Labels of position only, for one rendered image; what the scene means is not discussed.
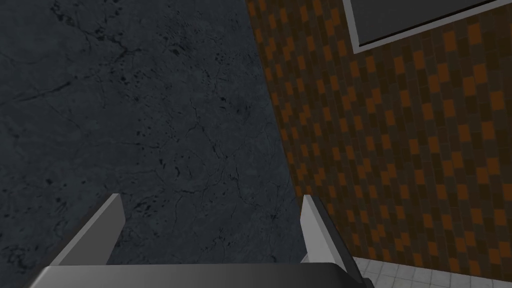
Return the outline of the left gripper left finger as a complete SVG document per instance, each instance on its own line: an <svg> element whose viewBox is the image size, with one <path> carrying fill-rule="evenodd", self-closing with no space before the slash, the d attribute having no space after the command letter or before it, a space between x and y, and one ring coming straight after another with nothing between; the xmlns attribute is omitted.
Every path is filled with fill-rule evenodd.
<svg viewBox="0 0 512 288"><path fill-rule="evenodd" d="M32 286L47 267L106 265L125 223L121 194L105 195L34 269L25 286Z"/></svg>

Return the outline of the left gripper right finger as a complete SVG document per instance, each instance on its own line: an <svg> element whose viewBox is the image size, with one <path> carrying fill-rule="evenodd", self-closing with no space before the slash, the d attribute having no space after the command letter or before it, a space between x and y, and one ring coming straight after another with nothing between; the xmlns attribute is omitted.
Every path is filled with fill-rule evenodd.
<svg viewBox="0 0 512 288"><path fill-rule="evenodd" d="M306 247L303 263L334 263L355 280L363 276L319 197L303 196L300 226Z"/></svg>

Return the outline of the white framed window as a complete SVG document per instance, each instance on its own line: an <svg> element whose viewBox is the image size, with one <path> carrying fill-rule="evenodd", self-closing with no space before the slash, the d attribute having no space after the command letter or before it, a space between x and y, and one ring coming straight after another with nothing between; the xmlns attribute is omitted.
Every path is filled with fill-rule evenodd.
<svg viewBox="0 0 512 288"><path fill-rule="evenodd" d="M355 54L417 35L512 0L342 0Z"/></svg>

